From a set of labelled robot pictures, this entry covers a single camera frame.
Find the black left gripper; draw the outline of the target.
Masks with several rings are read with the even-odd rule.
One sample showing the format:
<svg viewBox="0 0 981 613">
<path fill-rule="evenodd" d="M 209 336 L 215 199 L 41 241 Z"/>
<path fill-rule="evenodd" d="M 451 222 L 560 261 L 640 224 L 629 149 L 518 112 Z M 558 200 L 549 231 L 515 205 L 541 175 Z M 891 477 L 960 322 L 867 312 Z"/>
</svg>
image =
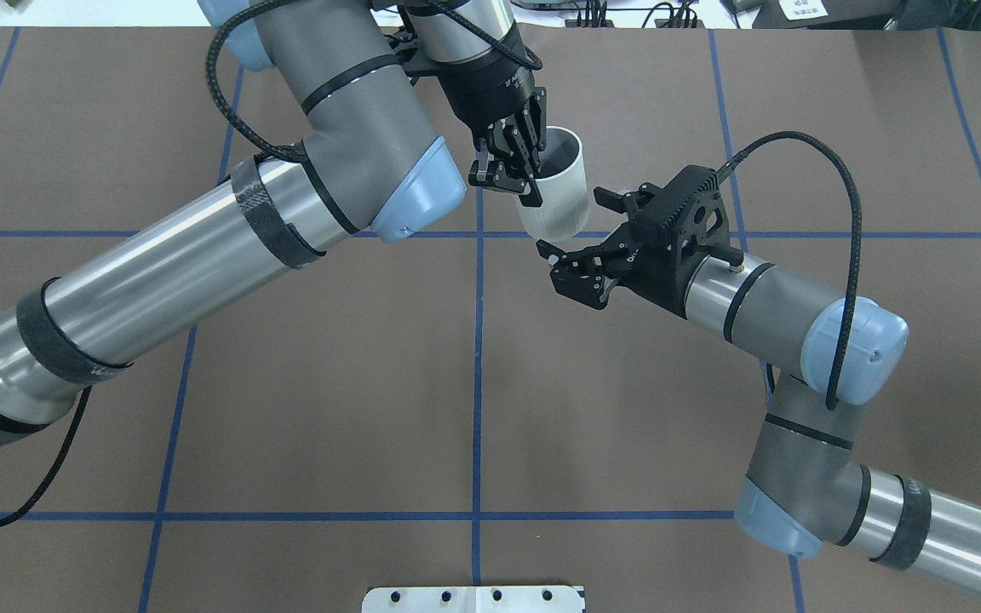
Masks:
<svg viewBox="0 0 981 613">
<path fill-rule="evenodd" d="M 471 133 L 475 159 L 468 182 L 515 193 L 523 207 L 541 207 L 536 178 L 548 134 L 548 93 L 535 85 L 532 70 L 487 52 L 466 62 L 441 62 L 439 85 Z"/>
</svg>

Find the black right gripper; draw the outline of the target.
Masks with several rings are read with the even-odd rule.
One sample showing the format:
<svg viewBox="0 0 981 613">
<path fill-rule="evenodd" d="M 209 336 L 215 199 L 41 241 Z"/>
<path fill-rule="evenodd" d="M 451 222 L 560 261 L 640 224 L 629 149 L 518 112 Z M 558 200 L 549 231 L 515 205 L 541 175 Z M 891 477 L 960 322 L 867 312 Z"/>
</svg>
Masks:
<svg viewBox="0 0 981 613">
<path fill-rule="evenodd" d="M 628 221 L 659 224 L 664 221 L 657 206 L 662 190 L 651 183 L 630 192 L 597 186 L 594 201 L 603 209 L 626 215 Z M 577 251 L 565 251 L 548 241 L 537 241 L 535 247 L 548 262 L 550 282 L 558 295 L 603 310 L 618 284 L 677 317 L 686 317 L 686 290 L 696 271 L 692 241 L 682 241 L 678 247 L 646 247 L 632 239 L 627 225 L 622 224 L 602 244 Z"/>
</svg>

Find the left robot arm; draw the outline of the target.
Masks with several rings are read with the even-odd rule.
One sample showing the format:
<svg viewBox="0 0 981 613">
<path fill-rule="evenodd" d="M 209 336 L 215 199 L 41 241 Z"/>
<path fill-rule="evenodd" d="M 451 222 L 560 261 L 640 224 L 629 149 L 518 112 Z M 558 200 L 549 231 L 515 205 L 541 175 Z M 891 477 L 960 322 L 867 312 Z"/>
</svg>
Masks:
<svg viewBox="0 0 981 613">
<path fill-rule="evenodd" d="M 468 186 L 544 198 L 542 62 L 508 1 L 203 1 L 205 78 L 256 155 L 174 214 L 0 311 L 0 447 L 171 336 L 370 230 L 398 242 Z"/>
</svg>

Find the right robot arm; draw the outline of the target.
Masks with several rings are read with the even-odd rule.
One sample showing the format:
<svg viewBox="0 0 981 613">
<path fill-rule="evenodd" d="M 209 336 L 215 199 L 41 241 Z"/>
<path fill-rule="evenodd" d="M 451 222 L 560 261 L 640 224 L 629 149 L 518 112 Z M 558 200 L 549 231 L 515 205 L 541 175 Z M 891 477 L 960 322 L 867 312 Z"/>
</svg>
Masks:
<svg viewBox="0 0 981 613">
<path fill-rule="evenodd" d="M 643 185 L 596 199 L 627 215 L 603 242 L 569 252 L 538 241 L 558 294 L 603 309 L 614 288 L 629 289 L 777 370 L 733 512 L 741 529 L 797 558 L 826 543 L 853 548 L 981 598 L 981 507 L 853 457 L 865 407 L 902 357 L 906 322 L 857 299 L 852 355 L 829 407 L 840 291 L 733 247 L 714 189 Z"/>
</svg>

